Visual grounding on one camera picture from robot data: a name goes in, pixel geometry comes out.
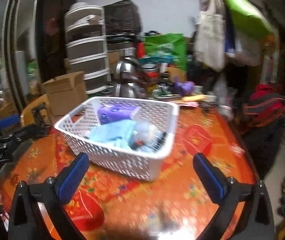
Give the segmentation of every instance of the table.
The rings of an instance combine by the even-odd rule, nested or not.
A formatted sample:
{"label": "table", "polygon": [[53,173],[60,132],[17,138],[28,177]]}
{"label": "table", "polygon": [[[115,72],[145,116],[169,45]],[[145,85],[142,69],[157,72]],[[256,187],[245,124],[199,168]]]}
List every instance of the table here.
{"label": "table", "polygon": [[[146,234],[169,239],[196,239],[217,211],[197,174],[193,155],[203,152],[209,161],[239,182],[253,184],[254,168],[238,140],[215,109],[203,114],[200,108],[180,109],[175,142],[154,182],[125,177],[90,164],[80,186],[65,210],[89,240],[145,239]],[[20,180],[29,184],[56,176],[75,158],[63,135],[55,129],[37,140],[19,160],[1,185],[3,203],[10,209]],[[239,203],[223,239],[228,238],[240,217]],[[40,210],[52,237],[60,239],[43,205]]]}

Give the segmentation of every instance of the lime green bag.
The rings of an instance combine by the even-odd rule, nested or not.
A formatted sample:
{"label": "lime green bag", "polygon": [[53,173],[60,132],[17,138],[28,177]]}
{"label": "lime green bag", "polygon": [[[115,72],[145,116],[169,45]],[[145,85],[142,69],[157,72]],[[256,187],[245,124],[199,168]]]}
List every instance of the lime green bag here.
{"label": "lime green bag", "polygon": [[236,29],[259,41],[272,34],[272,28],[262,13],[248,0],[224,0],[231,11]]}
{"label": "lime green bag", "polygon": [[146,54],[152,56],[172,56],[174,63],[178,68],[186,72],[187,67],[187,46],[185,38],[181,33],[167,33],[146,37]]}

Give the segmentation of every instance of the floor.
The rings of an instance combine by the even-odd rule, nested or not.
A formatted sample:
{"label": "floor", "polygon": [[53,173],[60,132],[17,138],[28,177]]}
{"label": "floor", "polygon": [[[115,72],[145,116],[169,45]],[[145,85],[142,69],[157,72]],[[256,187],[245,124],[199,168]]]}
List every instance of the floor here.
{"label": "floor", "polygon": [[271,201],[272,210],[274,213],[275,226],[278,225],[283,218],[278,216],[276,211],[279,207],[279,198],[281,197],[281,183],[285,177],[285,140],[281,143],[275,163],[265,177],[269,198]]}

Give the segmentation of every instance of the blue gripper pad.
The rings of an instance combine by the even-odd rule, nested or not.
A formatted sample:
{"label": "blue gripper pad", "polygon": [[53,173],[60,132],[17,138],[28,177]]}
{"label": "blue gripper pad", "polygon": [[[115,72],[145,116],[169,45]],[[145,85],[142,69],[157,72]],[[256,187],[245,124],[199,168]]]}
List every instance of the blue gripper pad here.
{"label": "blue gripper pad", "polygon": [[73,162],[62,169],[55,180],[55,193],[62,204],[68,204],[89,168],[86,153],[79,153]]}
{"label": "blue gripper pad", "polygon": [[228,190],[226,177],[202,153],[194,155],[193,167],[211,201],[220,204]]}

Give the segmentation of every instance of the light blue cloth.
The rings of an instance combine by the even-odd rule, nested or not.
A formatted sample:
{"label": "light blue cloth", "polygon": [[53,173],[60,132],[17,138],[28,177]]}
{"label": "light blue cloth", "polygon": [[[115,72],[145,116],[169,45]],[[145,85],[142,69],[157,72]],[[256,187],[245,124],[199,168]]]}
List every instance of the light blue cloth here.
{"label": "light blue cloth", "polygon": [[136,122],[132,120],[121,120],[118,122],[106,123],[94,127],[90,134],[89,140],[104,143],[107,146],[120,147],[131,150],[128,142],[132,137],[132,132]]}

